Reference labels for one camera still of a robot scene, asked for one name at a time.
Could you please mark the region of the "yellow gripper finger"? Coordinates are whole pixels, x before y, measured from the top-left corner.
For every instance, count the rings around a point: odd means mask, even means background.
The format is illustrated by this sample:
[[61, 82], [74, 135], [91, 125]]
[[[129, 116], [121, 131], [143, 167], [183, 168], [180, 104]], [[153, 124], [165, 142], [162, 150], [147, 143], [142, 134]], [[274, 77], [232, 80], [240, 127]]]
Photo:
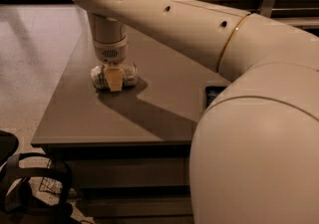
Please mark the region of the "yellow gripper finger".
[[120, 64], [108, 63], [104, 70], [111, 92], [120, 92], [123, 87], [123, 69]]

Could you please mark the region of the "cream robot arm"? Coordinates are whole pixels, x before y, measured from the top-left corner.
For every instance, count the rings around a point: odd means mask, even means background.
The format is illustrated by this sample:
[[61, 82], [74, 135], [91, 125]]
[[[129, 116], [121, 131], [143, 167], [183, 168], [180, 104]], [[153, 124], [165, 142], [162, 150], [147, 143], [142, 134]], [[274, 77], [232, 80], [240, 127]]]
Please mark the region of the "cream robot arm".
[[319, 39], [195, 0], [73, 0], [227, 79], [194, 133], [195, 224], [319, 224]]

